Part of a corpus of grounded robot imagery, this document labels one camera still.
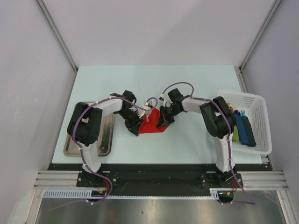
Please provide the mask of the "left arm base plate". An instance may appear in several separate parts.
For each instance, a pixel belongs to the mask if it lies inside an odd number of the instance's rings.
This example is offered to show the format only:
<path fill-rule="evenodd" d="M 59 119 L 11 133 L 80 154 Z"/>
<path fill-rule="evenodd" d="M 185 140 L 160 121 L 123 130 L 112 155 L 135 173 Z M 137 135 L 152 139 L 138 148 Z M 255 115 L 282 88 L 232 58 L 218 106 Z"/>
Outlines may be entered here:
<path fill-rule="evenodd" d="M 100 175 L 108 178 L 112 182 L 113 187 L 119 187 L 120 184 L 118 183 L 118 175 L 116 173 L 100 173 Z M 103 188 L 106 186 L 106 181 L 97 175 L 80 171 L 76 186 L 82 188 Z"/>

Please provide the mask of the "red paper napkin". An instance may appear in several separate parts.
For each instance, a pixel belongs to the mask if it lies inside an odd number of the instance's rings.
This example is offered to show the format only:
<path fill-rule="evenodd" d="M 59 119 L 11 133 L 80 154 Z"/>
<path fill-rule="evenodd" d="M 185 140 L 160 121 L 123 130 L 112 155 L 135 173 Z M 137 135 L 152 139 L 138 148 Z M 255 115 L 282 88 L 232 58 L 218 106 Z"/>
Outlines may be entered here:
<path fill-rule="evenodd" d="M 151 115 L 149 114 L 143 115 L 142 118 L 144 119 L 144 121 L 141 124 L 139 134 L 163 133 L 168 128 L 168 126 L 157 128 L 159 117 L 160 117 L 160 111 L 156 108 L 151 112 Z"/>

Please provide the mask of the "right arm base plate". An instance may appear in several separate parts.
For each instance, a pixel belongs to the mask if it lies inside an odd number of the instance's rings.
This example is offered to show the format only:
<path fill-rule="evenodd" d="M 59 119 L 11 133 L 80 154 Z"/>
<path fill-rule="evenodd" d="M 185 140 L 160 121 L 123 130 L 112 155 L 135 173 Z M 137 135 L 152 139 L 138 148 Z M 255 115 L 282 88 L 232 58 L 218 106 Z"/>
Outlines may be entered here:
<path fill-rule="evenodd" d="M 204 189 L 207 188 L 233 188 L 243 187 L 243 181 L 241 174 L 236 173 L 233 175 L 231 172 L 228 173 L 202 173 L 199 175 L 201 180 L 201 186 Z"/>

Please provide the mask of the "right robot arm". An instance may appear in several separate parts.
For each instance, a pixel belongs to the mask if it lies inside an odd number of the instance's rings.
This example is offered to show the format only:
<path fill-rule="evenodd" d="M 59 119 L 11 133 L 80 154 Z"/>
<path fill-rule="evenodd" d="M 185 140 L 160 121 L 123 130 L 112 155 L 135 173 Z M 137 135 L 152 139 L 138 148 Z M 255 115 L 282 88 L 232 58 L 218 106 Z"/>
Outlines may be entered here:
<path fill-rule="evenodd" d="M 232 137 L 236 119 L 223 97 L 212 100 L 183 96 L 176 88 L 168 93 L 170 105 L 166 105 L 164 94 L 160 95 L 163 105 L 160 106 L 160 116 L 157 128 L 160 129 L 174 123 L 174 117 L 182 112 L 195 112 L 202 115 L 208 133 L 216 143 L 216 167 L 220 173 L 215 181 L 220 187 L 227 187 L 233 180 L 229 173 L 235 162 L 232 158 Z"/>

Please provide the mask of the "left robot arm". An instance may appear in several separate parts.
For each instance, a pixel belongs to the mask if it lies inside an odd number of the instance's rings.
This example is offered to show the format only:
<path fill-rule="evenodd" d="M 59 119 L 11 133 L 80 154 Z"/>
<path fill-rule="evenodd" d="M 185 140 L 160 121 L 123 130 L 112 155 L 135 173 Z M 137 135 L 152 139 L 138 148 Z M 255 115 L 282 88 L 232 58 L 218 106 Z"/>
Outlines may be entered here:
<path fill-rule="evenodd" d="M 76 104 L 67 133 L 80 150 L 83 170 L 89 172 L 87 181 L 92 186 L 103 182 L 103 174 L 98 172 L 101 163 L 98 161 L 97 142 L 100 135 L 102 119 L 111 113 L 119 114 L 124 119 L 125 127 L 138 136 L 143 118 L 133 109 L 135 95 L 128 90 L 123 94 L 113 93 L 108 98 L 94 103 L 79 102 Z"/>

